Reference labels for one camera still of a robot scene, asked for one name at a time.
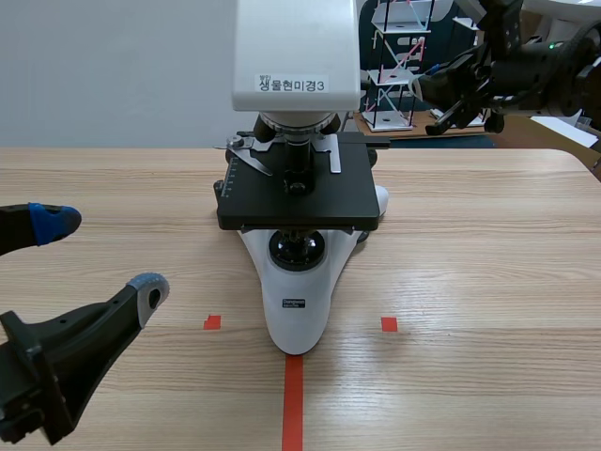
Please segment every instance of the red tape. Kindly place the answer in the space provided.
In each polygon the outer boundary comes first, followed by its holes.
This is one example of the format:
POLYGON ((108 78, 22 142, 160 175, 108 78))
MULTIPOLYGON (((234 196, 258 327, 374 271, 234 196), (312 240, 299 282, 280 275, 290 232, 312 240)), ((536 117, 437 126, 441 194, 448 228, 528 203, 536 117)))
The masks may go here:
POLYGON ((222 328, 222 317, 219 315, 209 315, 205 321, 205 331, 219 331, 222 328))
POLYGON ((282 451, 302 451, 302 356, 285 357, 282 451))
POLYGON ((382 317, 382 332, 398 332, 396 318, 382 317))

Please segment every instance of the white device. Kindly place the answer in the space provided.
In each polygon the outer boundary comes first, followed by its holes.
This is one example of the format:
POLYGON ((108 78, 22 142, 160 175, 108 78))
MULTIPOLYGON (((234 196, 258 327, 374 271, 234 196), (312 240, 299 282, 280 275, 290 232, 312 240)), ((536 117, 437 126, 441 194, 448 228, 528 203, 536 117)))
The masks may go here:
POLYGON ((550 41, 570 40, 583 24, 601 19, 601 0, 524 0, 523 9, 544 16, 536 34, 550 41))
MULTIPOLYGON (((327 141, 332 177, 336 177, 336 170, 344 171, 344 167, 336 169, 336 135, 324 140, 319 132, 331 123, 333 113, 359 109, 355 0, 238 0, 236 31, 234 109, 259 112, 286 142, 327 141)), ((383 215, 388 192, 377 187, 377 195, 383 215)), ((273 342, 286 353, 303 354, 326 328, 332 292, 362 233, 319 231, 325 241, 322 260, 312 269, 293 272, 272 260, 269 245, 276 232, 254 230, 240 236, 261 279, 273 342)))
POLYGON ((359 109, 358 30, 351 0, 238 0, 234 109, 291 127, 359 109))

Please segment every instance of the shelf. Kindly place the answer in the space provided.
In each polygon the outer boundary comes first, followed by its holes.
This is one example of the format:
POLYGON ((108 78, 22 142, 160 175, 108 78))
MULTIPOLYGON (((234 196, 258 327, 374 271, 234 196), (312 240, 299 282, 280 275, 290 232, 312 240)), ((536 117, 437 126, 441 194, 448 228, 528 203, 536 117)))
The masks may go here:
POLYGON ((409 80, 415 78, 415 74, 408 69, 385 69, 382 71, 381 82, 378 82, 379 70, 369 70, 367 73, 376 86, 407 86, 409 80))
POLYGON ((480 31, 478 25, 468 17, 453 17, 453 22, 459 23, 461 26, 465 26, 471 31, 480 31))
POLYGON ((413 129, 409 125, 409 121, 397 111, 378 111, 375 127, 372 125, 375 112, 363 112, 362 115, 372 132, 399 132, 413 129))
POLYGON ((384 31, 385 23, 374 23, 374 27, 382 35, 427 35, 431 33, 430 30, 420 27, 415 22, 388 22, 388 27, 384 31))

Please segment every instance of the table surface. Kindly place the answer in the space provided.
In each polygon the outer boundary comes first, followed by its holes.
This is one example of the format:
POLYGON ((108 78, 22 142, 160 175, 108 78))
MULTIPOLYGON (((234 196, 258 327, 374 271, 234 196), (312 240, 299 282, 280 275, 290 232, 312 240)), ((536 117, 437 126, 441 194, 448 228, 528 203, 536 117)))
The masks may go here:
MULTIPOLYGON (((215 150, 0 150, 0 205, 84 216, 0 259, 0 312, 53 318, 139 272, 172 287, 56 449, 282 449, 285 357, 251 259, 217 226, 224 171, 215 150), (210 314, 220 331, 202 330, 210 314)), ((599 182, 556 150, 387 150, 375 177, 388 213, 304 357, 304 449, 600 449, 599 182)), ((46 448, 37 432, 15 449, 46 448)))

